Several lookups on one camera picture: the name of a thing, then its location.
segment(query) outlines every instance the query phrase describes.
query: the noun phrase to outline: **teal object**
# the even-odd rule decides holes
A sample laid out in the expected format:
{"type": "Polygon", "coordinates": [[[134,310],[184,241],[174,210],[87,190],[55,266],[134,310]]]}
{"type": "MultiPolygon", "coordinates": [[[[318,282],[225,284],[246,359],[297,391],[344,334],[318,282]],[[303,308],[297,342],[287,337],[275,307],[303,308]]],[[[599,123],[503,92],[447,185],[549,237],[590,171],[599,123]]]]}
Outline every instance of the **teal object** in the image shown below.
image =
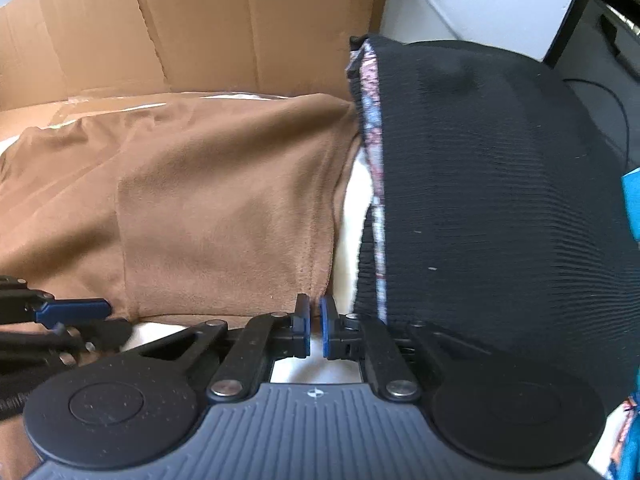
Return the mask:
{"type": "Polygon", "coordinates": [[[622,177],[622,190],[625,194],[629,227],[636,242],[640,242],[640,168],[622,177]]]}

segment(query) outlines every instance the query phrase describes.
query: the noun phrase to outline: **ribbed gray surface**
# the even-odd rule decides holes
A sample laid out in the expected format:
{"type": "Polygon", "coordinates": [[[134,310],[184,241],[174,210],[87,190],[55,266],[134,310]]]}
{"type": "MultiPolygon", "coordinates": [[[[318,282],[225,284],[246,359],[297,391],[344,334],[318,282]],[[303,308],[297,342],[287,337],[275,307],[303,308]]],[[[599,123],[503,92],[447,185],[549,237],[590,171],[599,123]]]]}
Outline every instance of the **ribbed gray surface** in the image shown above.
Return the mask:
{"type": "Polygon", "coordinates": [[[367,384],[263,384],[213,407],[182,447],[148,465],[81,471],[53,462],[30,480],[596,480],[588,466],[515,474],[444,446],[415,406],[382,401],[367,384]],[[316,388],[322,392],[310,396],[316,388]]]}

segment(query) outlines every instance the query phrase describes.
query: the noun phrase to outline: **brown suede cloth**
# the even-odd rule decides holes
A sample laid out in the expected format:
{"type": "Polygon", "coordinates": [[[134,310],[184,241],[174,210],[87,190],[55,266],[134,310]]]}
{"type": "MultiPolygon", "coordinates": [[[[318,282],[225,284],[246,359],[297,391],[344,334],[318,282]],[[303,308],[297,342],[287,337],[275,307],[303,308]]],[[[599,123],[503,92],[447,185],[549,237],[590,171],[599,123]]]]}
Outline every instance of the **brown suede cloth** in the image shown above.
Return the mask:
{"type": "MultiPolygon", "coordinates": [[[[184,99],[29,128],[0,156],[0,273],[132,321],[241,326],[313,299],[358,148],[352,104],[184,99]]],[[[0,476],[34,463],[0,428],[0,476]]]]}

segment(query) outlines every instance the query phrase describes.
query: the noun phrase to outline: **cardboard box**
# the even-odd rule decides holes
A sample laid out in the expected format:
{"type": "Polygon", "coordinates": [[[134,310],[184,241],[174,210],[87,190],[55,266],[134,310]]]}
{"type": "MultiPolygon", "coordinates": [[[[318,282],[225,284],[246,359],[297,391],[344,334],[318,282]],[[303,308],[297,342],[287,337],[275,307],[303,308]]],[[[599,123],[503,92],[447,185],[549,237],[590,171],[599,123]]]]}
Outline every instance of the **cardboard box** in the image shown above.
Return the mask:
{"type": "Polygon", "coordinates": [[[383,3],[12,0],[0,8],[0,140],[60,121],[65,103],[96,98],[185,91],[350,98],[348,39],[377,29],[383,3]],[[16,109],[33,105],[40,106],[16,109]]]}

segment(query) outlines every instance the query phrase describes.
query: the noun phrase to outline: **black cable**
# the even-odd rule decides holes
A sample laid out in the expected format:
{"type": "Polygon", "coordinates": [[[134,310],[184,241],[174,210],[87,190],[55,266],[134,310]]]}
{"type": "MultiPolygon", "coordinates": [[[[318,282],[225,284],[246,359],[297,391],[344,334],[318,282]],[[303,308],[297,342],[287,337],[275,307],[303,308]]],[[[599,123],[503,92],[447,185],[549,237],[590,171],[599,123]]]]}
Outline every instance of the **black cable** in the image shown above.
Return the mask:
{"type": "Polygon", "coordinates": [[[623,102],[620,100],[618,95],[608,86],[603,85],[602,83],[598,83],[597,81],[590,81],[588,79],[580,79],[575,77],[570,77],[568,79],[562,79],[565,83],[585,83],[587,85],[597,86],[604,90],[607,94],[613,97],[618,106],[620,107],[620,111],[622,112],[622,117],[625,120],[625,128],[626,128],[626,143],[625,143],[625,165],[622,167],[622,173],[625,174],[629,170],[629,145],[631,144],[631,127],[629,126],[629,118],[626,115],[626,108],[623,102]]]}

